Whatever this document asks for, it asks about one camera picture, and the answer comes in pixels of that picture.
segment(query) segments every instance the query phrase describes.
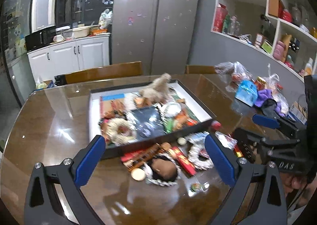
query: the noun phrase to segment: wooden table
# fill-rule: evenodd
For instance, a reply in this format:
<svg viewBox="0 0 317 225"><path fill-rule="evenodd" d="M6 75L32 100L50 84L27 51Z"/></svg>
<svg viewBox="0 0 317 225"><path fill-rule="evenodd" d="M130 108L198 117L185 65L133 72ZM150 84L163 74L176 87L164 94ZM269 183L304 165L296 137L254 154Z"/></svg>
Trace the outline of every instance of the wooden table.
<svg viewBox="0 0 317 225"><path fill-rule="evenodd" d="M23 106L4 151L1 166L0 196L14 218L23 224L25 194L36 162L45 166L73 158L88 144L89 90L152 81L154 76L139 76L95 81L46 89L33 93ZM278 133L255 125L256 112L234 99L228 92L227 76L175 75L221 122L223 133L244 127L264 136ZM209 183L205 192L188 193L193 182ZM76 221L60 185L56 185L66 216ZM87 185L81 187L90 205L105 224L122 225L205 225L229 191L215 168L184 174L178 185L160 187L133 180L119 158L100 161ZM252 196L252 187L240 208L241 219Z"/></svg>

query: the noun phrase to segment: green bottle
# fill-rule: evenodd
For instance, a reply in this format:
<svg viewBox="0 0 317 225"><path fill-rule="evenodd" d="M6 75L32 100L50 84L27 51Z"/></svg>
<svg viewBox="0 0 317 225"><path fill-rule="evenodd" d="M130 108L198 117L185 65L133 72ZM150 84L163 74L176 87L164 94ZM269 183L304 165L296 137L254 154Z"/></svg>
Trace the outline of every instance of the green bottle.
<svg viewBox="0 0 317 225"><path fill-rule="evenodd" d="M227 14L226 18L223 21L223 26L222 26L222 33L223 34L227 34L229 25L230 25L230 15Z"/></svg>

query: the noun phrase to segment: refrigerator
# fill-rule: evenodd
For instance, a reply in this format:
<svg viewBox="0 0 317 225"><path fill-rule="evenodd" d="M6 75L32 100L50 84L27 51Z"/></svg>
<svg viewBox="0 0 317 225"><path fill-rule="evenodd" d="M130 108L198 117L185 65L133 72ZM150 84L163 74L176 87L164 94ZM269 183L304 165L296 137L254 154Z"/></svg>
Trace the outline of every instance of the refrigerator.
<svg viewBox="0 0 317 225"><path fill-rule="evenodd" d="M144 75L183 74L198 0L114 0L112 64L142 61Z"/></svg>

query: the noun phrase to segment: blue package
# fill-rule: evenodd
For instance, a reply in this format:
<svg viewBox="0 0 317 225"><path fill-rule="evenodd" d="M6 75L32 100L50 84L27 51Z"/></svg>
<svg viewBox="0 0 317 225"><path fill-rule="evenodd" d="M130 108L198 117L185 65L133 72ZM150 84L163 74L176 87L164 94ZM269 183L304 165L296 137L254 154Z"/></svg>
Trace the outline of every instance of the blue package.
<svg viewBox="0 0 317 225"><path fill-rule="evenodd" d="M242 81L239 85L235 98L252 107L257 99L256 85L251 81Z"/></svg>

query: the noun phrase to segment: white cabinet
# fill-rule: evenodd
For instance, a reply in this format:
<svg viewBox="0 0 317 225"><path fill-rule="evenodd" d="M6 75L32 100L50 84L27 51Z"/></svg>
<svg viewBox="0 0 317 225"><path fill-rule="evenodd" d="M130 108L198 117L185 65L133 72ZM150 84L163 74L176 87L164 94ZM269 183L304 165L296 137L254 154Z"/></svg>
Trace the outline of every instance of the white cabinet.
<svg viewBox="0 0 317 225"><path fill-rule="evenodd" d="M34 79L109 65L109 37L94 37L59 43L28 54Z"/></svg>
<svg viewBox="0 0 317 225"><path fill-rule="evenodd" d="M55 66L55 76L79 71L76 42L50 47L50 56Z"/></svg>
<svg viewBox="0 0 317 225"><path fill-rule="evenodd" d="M35 82L38 77L42 81L54 79L55 67L48 48L30 53L28 58Z"/></svg>
<svg viewBox="0 0 317 225"><path fill-rule="evenodd" d="M80 70L109 65L109 37L84 39L76 43Z"/></svg>

